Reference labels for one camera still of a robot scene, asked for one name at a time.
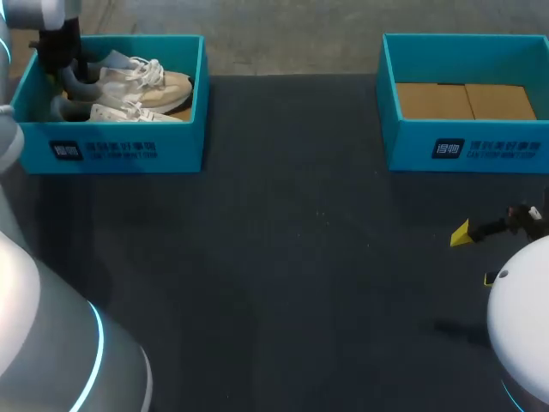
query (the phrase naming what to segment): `shoelace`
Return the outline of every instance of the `shoelace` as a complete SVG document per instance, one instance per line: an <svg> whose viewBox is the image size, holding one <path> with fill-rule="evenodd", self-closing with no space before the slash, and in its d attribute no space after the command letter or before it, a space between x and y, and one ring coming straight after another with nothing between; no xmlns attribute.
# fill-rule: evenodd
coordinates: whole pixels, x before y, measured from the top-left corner
<svg viewBox="0 0 549 412"><path fill-rule="evenodd" d="M141 107L141 103L134 103L133 101L124 100L124 104L126 105L125 109L129 118L133 118L136 121L153 121L153 113L148 109L143 109Z"/></svg>
<svg viewBox="0 0 549 412"><path fill-rule="evenodd" d="M145 60L144 58L130 58L130 61L137 64L137 67L127 74L127 71L116 70L126 76L126 80L140 82L138 88L145 86L162 86L164 84L164 67L155 58L153 60Z"/></svg>

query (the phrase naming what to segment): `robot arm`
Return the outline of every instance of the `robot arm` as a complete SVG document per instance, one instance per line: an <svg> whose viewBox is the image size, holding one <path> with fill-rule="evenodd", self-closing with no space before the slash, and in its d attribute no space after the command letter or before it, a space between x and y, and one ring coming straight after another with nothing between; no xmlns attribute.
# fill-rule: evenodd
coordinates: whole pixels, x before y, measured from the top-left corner
<svg viewBox="0 0 549 412"><path fill-rule="evenodd" d="M38 30L33 44L49 73L80 59L81 0L0 0L0 173L13 165L23 149L23 133L7 102L11 63L11 28Z"/></svg>

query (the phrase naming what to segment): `blue light ring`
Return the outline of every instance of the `blue light ring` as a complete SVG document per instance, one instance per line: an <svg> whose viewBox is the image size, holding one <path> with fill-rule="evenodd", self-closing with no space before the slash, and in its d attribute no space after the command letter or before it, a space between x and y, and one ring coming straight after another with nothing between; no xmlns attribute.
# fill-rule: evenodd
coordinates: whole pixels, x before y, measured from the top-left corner
<svg viewBox="0 0 549 412"><path fill-rule="evenodd" d="M507 386L505 386L505 383L503 382L503 380L501 381L501 385L504 386L504 389L505 391L507 392L507 395L509 395L509 398L511 401L513 401L513 403L515 404L515 406L518 408L518 410L520 410L521 412L524 412L524 409L521 408L518 403L516 402L516 400L513 398L513 396L511 396L510 392L507 390Z"/></svg>
<svg viewBox="0 0 549 412"><path fill-rule="evenodd" d="M100 338L99 338L99 343L97 345L97 354L95 355L95 362L94 362L94 368L92 369L92 373L89 375L89 379L87 380L86 386L84 386L82 394L76 400L75 406L73 406L69 412L78 412L78 410L80 410L81 406L86 401L86 398L89 395L89 392L94 387L94 382L97 379L97 375L100 371L101 360L103 359L103 350L105 348L105 332L103 331L103 322L101 322L101 317L97 312L97 310L95 309L94 305L92 305L91 303L89 305L92 307L95 318L97 319L97 327L99 329Z"/></svg>

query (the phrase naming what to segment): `logo on box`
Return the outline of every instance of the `logo on box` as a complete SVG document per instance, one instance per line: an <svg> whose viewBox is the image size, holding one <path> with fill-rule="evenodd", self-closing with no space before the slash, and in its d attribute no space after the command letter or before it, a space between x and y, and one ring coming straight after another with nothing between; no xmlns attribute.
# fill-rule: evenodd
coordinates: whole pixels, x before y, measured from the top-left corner
<svg viewBox="0 0 549 412"><path fill-rule="evenodd" d="M82 153L76 142L50 142L51 150L55 157L61 161L81 161Z"/></svg>
<svg viewBox="0 0 549 412"><path fill-rule="evenodd" d="M432 150L433 159L457 159L462 153L465 139L437 139Z"/></svg>

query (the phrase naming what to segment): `teal box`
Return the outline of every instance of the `teal box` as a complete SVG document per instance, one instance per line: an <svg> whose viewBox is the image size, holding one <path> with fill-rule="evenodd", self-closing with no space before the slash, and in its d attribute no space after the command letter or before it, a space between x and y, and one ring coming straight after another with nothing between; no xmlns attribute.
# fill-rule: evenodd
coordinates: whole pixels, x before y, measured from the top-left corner
<svg viewBox="0 0 549 412"><path fill-rule="evenodd" d="M34 174L200 172L209 90L204 38L194 35L85 36L82 47L97 61L111 50L117 50L130 57L156 58L165 70L193 77L190 121L47 123L51 98L60 90L44 74L35 53L12 100L15 119L25 134L21 156L25 170Z"/></svg>
<svg viewBox="0 0 549 412"><path fill-rule="evenodd" d="M407 119L398 82L523 86L538 120ZM377 106L392 171L549 173L545 36L385 34Z"/></svg>

